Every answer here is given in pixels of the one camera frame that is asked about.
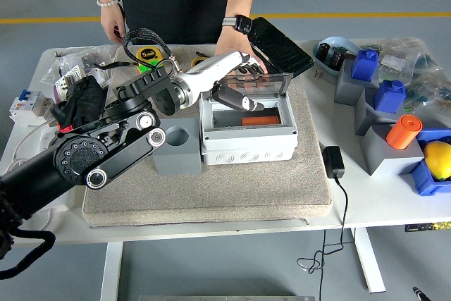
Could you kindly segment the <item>person's left hand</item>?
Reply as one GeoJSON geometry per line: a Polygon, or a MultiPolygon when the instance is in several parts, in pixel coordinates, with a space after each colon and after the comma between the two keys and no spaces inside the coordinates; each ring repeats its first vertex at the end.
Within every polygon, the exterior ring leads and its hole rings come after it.
{"type": "Polygon", "coordinates": [[[232,26],[223,26],[216,43],[215,55],[225,54],[233,51],[241,51],[242,53],[253,56],[260,64],[264,72],[267,71],[263,61],[253,52],[247,35],[238,32],[232,26]]]}

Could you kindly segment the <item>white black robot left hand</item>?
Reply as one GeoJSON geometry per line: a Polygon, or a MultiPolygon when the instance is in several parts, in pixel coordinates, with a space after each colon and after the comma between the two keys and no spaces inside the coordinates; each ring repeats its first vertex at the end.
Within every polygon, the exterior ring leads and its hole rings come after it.
{"type": "Polygon", "coordinates": [[[180,108],[192,106],[202,92],[208,92],[216,82],[236,68],[246,68],[251,74],[264,72],[250,54],[232,51],[207,58],[188,71],[171,76],[171,82],[179,91],[180,108]]]}

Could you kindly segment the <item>person's right hand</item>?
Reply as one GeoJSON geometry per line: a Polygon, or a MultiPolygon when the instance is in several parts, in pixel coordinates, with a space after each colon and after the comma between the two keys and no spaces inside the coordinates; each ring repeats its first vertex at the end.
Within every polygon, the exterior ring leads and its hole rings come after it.
{"type": "Polygon", "coordinates": [[[101,7],[101,26],[115,44],[122,44],[126,34],[124,12],[120,4],[101,7]]]}

